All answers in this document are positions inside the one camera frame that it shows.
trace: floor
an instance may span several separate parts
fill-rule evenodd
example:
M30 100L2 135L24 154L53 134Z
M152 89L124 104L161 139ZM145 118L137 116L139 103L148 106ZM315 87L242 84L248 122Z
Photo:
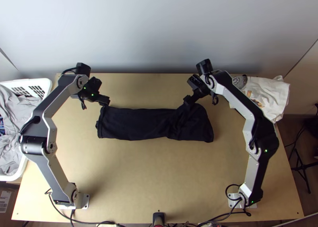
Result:
M279 121L278 127L281 133L283 143L290 144L294 142L296 134L303 124L304 116L292 116L285 115L283 120ZM314 159L314 148L318 147L318 139L312 137L309 132L305 131L299 138L297 142L297 149L304 163L311 163L317 161ZM291 146L286 148L286 152L289 155ZM291 158L290 164L292 167L296 163L296 155L294 154ZM318 212L318 166L311 167L307 170L307 176L309 179L309 185L311 187L311 194L308 194L306 184L301 176L293 171L293 176L298 189L298 194L301 200L302 208L305 216ZM261 222L244 222L244 223L224 223L228 227L270 227L278 225L280 223L287 222L284 221L261 221ZM308 219L302 220L300 222L291 223L288 227L314 227L318 224L318 215L310 217ZM28 227L69 227L69 223L45 223L45 222L30 222ZM128 227L148 227L149 224L143 225L129 225Z

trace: tan tabletop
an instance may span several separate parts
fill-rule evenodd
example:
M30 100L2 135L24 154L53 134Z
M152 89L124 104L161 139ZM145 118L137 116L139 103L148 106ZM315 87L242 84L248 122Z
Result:
M177 108L191 95L190 74L93 74L103 82L100 92L111 105L125 108ZM70 182L91 195L87 210L76 210L81 221L113 220L150 223L165 212L168 223L203 222L229 212L225 188L244 180L248 154L244 118L219 98L200 99L208 112L215 141L142 141L99 139L95 128L98 103L69 98L53 117L58 127L57 158ZM270 159L256 209L227 221L265 221L303 217L301 203L279 136L280 147ZM49 188L37 166L28 162L12 219L68 222L51 206Z

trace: white cloth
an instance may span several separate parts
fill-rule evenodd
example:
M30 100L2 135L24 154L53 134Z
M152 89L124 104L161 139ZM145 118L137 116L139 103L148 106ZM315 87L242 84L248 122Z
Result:
M241 91L254 101L273 123L281 120L288 104L290 84L283 82L282 76L276 76L272 80L250 76L247 78Z
M0 114L6 134L0 136L0 174L13 175L19 167L22 153L19 150L19 130L30 118L41 98L16 96L0 85Z

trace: white laundry basket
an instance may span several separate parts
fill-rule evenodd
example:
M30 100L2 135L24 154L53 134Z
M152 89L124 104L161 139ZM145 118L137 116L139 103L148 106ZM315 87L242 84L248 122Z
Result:
M52 89L52 82L50 79L22 79L0 82L3 85L13 91L17 95L25 95L26 97L40 97L45 99ZM19 168L16 173L11 176L2 175L0 173L0 181L13 181L18 179L24 172L27 166L27 158L22 155Z

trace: black cloth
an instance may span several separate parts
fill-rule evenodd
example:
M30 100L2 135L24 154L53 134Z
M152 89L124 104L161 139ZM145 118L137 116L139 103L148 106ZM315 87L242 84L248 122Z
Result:
M178 109L120 109L103 106L96 122L99 138L144 140L167 137L175 140L212 142L213 129L200 104Z

